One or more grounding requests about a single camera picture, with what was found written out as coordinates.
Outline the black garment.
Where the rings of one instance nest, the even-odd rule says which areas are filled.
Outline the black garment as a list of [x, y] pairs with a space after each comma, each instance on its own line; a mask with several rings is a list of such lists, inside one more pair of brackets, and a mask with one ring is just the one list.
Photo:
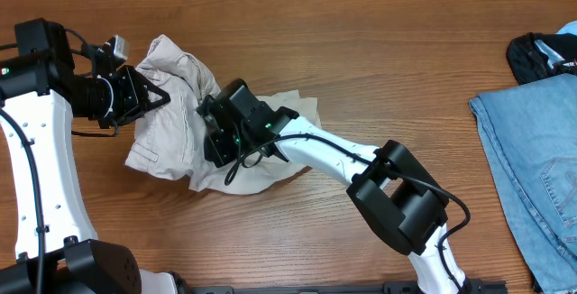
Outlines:
[[510, 42], [506, 59], [519, 85], [561, 74], [576, 75], [576, 36], [530, 32]]

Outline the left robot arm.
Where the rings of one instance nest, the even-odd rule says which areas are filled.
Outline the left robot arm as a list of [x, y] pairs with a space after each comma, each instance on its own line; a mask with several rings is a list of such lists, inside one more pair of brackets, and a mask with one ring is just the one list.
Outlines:
[[121, 126], [166, 105], [169, 94], [127, 64], [114, 36], [83, 42], [91, 70], [75, 71], [72, 31], [42, 18], [14, 27], [15, 58], [1, 64], [1, 126], [19, 217], [16, 262], [1, 271], [4, 293], [175, 293], [168, 272], [139, 267], [132, 252], [101, 241], [82, 198], [72, 122], [85, 117], [114, 137]]

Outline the blue denim jeans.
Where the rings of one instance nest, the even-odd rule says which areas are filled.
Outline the blue denim jeans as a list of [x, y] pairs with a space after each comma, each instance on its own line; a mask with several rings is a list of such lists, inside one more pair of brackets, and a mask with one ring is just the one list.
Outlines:
[[[564, 33], [576, 36], [576, 24]], [[469, 107], [534, 290], [574, 293], [576, 75], [479, 93]]]

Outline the beige khaki shorts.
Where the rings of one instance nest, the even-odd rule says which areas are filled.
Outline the beige khaki shorts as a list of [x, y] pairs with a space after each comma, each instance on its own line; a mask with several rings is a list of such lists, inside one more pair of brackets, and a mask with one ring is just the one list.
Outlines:
[[217, 96], [221, 91], [212, 72], [164, 34], [152, 40], [136, 70], [168, 92], [170, 102], [136, 120], [126, 166], [160, 179], [189, 176], [191, 190], [212, 189], [233, 195], [260, 193], [305, 168], [275, 156], [256, 161], [258, 156], [253, 155], [246, 160], [249, 167], [241, 167], [226, 186], [224, 178], [232, 165], [217, 168], [205, 159], [206, 126], [196, 112], [206, 96]]

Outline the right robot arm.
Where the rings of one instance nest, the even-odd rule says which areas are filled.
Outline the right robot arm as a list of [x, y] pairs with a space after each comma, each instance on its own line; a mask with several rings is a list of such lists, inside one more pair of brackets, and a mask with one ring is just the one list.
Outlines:
[[205, 157], [227, 166], [231, 185], [251, 156], [275, 156], [305, 165], [342, 183], [363, 219], [382, 242], [406, 255], [423, 293], [467, 293], [471, 289], [458, 267], [448, 237], [446, 207], [459, 204], [441, 188], [401, 143], [363, 145], [329, 133], [285, 106], [271, 108], [238, 78], [197, 109], [207, 135]]

